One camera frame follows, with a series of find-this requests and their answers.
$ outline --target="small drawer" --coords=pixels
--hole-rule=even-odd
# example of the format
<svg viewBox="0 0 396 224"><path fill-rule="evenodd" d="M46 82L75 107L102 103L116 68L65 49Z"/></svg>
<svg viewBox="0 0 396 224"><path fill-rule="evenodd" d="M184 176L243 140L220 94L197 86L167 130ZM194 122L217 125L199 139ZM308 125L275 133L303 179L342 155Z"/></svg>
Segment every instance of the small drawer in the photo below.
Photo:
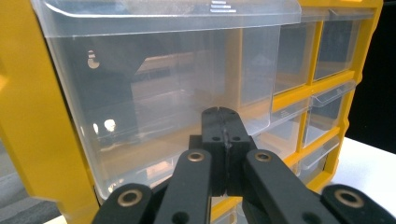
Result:
<svg viewBox="0 0 396 224"><path fill-rule="evenodd" d="M373 17L370 9L330 9L323 23L314 80L347 70L351 66L361 20Z"/></svg>
<svg viewBox="0 0 396 224"><path fill-rule="evenodd" d="M316 149L310 155L301 160L300 170L297 176L307 184L313 180L320 172L323 171L326 164L328 154L340 145L340 140L337 136L329 140L322 147Z"/></svg>
<svg viewBox="0 0 396 224"><path fill-rule="evenodd" d="M306 83L315 29L315 22L281 26L275 94Z"/></svg>
<svg viewBox="0 0 396 224"><path fill-rule="evenodd" d="M273 151L281 159L295 152L301 124L301 114L309 107L309 99L282 108L272 114L271 125L253 137L257 148Z"/></svg>
<svg viewBox="0 0 396 224"><path fill-rule="evenodd" d="M304 129L304 146L308 146L338 124L338 116L344 95L354 90L356 82L350 80L328 91L311 97L312 107L308 110Z"/></svg>

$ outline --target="storage organizer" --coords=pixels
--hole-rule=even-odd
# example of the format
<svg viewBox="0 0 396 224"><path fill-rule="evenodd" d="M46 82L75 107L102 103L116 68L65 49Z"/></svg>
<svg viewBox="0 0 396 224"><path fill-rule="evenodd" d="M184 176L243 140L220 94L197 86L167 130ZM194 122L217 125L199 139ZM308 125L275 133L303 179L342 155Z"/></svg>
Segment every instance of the storage organizer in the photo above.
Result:
<svg viewBox="0 0 396 224"><path fill-rule="evenodd" d="M24 49L6 50L13 61L0 52L1 138L29 193L58 202L68 223L91 222L97 198L121 185L171 176L212 106L237 111L258 147L320 190L335 173L382 7L16 0L0 20L13 4L23 26L7 20L15 31L3 29L0 43ZM20 63L26 52L35 57ZM240 202L217 199L213 223L241 223Z"/></svg>

